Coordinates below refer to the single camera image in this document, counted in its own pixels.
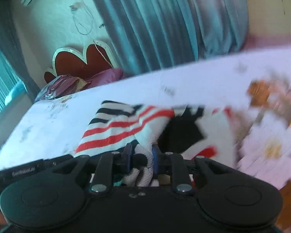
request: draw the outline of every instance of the silver screw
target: silver screw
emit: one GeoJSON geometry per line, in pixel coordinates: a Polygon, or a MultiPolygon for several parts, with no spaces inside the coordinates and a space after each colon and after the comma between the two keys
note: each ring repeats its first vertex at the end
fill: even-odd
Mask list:
{"type": "Polygon", "coordinates": [[[137,198],[138,197],[138,195],[136,195],[136,194],[129,194],[128,195],[130,198],[137,198]]]}
{"type": "Polygon", "coordinates": [[[101,193],[107,190],[107,187],[102,184],[93,185],[91,190],[95,193],[101,193]]]}
{"type": "Polygon", "coordinates": [[[186,193],[192,190],[192,186],[188,184],[179,184],[177,190],[182,193],[186,193]]]}

